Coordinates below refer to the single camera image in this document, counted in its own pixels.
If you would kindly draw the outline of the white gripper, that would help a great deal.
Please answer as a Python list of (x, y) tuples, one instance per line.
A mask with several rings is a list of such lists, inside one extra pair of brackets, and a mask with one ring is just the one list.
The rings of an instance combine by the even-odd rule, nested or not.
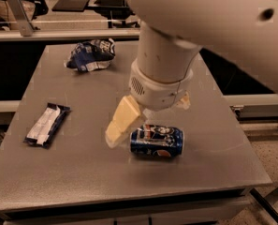
[(118, 104), (115, 113), (106, 129), (105, 138), (109, 148), (120, 145), (127, 139), (133, 128), (144, 122), (144, 116), (139, 104), (152, 111), (161, 111), (172, 106), (188, 110), (190, 97), (188, 84), (193, 77), (189, 69), (179, 82), (156, 82), (142, 73), (139, 64), (134, 61), (129, 79), (129, 96), (124, 96)]

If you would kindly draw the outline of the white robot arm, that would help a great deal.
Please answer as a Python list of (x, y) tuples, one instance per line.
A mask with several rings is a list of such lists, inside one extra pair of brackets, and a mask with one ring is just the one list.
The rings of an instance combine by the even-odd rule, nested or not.
[(236, 64), (278, 94), (278, 0), (126, 0), (141, 20), (130, 93), (106, 130), (121, 143), (149, 111), (188, 108), (187, 92), (201, 49)]

